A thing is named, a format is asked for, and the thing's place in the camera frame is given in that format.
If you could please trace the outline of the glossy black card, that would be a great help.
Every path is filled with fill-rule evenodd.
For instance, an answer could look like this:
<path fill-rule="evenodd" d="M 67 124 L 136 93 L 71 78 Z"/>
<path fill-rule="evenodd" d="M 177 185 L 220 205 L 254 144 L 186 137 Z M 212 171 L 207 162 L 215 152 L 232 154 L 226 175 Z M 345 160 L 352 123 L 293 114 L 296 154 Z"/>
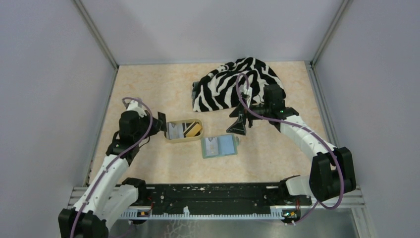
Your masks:
<path fill-rule="evenodd" d="M 160 123 L 160 131 L 167 132 L 166 114 L 158 112 L 158 120 Z"/>

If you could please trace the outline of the light blue card holder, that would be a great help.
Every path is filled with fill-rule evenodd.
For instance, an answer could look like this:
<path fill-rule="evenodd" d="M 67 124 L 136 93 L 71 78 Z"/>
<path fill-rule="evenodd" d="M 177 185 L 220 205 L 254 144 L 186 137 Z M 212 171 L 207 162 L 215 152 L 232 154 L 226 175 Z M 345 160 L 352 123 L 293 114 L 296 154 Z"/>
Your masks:
<path fill-rule="evenodd" d="M 224 157 L 224 156 L 231 156 L 238 154 L 237 146 L 239 145 L 239 138 L 234 134 L 225 134 L 215 136 L 218 138 L 218 148 L 219 154 L 216 156 L 209 156 L 205 155 L 205 138 L 201 139 L 201 147 L 202 147 L 202 158 L 209 159 L 209 158 L 217 158 L 217 157 Z"/>

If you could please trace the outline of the grey patterned card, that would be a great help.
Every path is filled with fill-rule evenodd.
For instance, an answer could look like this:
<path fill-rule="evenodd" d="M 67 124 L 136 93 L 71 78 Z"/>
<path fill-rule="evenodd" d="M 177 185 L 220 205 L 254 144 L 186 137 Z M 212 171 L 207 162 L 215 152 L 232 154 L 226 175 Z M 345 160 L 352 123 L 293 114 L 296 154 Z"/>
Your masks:
<path fill-rule="evenodd" d="M 218 138 L 217 137 L 206 137 L 205 138 L 205 155 L 216 156 L 219 154 Z"/>

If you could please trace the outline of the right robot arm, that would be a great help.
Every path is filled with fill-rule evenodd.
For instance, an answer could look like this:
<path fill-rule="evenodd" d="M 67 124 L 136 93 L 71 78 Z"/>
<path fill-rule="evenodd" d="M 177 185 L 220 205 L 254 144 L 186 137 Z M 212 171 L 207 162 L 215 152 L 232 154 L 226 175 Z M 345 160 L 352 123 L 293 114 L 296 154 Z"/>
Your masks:
<path fill-rule="evenodd" d="M 313 196 L 324 202 L 356 189 L 350 150 L 326 142 L 310 129 L 294 108 L 285 105 L 285 92 L 280 86 L 265 86 L 263 102 L 254 105 L 251 104 L 252 89 L 244 85 L 238 91 L 239 105 L 230 114 L 237 120 L 227 132 L 246 135 L 246 129 L 252 127 L 254 120 L 266 120 L 289 137 L 311 162 L 309 175 L 292 176 L 280 181 L 281 202 L 292 204 L 301 195 Z"/>

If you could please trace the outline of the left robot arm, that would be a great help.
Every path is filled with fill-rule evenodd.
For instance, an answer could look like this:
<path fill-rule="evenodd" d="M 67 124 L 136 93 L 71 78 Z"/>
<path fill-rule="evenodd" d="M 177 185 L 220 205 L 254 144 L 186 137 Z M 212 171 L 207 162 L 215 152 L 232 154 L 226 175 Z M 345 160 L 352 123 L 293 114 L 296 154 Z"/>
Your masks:
<path fill-rule="evenodd" d="M 105 153 L 100 171 L 71 209 L 58 216 L 63 238 L 106 238 L 120 215 L 133 203 L 143 205 L 149 198 L 142 179 L 127 178 L 112 194 L 140 150 L 139 143 L 160 131 L 166 132 L 166 115 L 157 118 L 146 112 L 126 110 L 119 119 L 119 129 Z"/>

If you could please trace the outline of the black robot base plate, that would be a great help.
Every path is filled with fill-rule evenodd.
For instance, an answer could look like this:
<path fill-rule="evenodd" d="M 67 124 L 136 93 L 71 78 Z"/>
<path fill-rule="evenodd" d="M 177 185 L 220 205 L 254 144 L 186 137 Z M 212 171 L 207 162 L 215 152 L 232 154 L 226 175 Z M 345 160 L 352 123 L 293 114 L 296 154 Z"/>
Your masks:
<path fill-rule="evenodd" d="M 305 195 L 291 197 L 279 182 L 148 184 L 133 206 L 151 206 L 153 215 L 265 215 L 272 206 L 311 206 Z"/>

